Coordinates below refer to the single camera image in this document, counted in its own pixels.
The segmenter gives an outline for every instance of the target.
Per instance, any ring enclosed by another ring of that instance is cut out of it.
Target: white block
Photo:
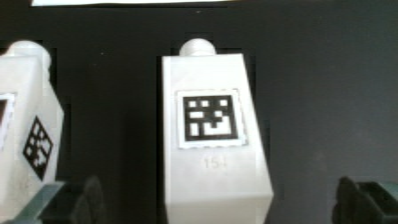
[[[47,67],[44,48],[16,42],[0,56],[0,222],[55,180],[63,112]]]
[[[202,39],[179,54],[163,57],[168,224],[262,224],[273,192],[243,57]]]

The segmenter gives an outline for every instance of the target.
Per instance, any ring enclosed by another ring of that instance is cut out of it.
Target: black background
[[[245,53],[275,190],[268,223],[330,223],[341,176],[398,180],[394,1],[30,8],[1,0],[0,46],[30,39],[51,51],[58,179],[99,176],[111,224],[159,222],[158,58],[191,37]]]

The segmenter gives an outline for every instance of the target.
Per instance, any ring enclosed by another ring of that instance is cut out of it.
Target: black square pattern
[[[184,140],[236,139],[230,95],[183,97]]]
[[[51,149],[53,142],[39,118],[35,117],[23,149],[23,155],[40,180],[46,174]]]

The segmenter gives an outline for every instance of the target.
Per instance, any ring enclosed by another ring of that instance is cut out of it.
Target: white object
[[[218,2],[230,0],[33,0],[31,6],[90,5],[90,4],[151,4],[179,2]]]
[[[241,54],[202,39],[163,57],[168,224],[262,224],[273,192]]]
[[[0,223],[55,180],[63,112],[47,80],[49,55],[30,41],[0,56]]]

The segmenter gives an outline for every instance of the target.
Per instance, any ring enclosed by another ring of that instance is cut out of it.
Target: square tag
[[[177,92],[179,148],[241,146],[246,141],[236,90]]]
[[[35,117],[23,149],[23,155],[40,180],[46,174],[51,149],[53,149],[53,142],[40,124],[40,120]]]

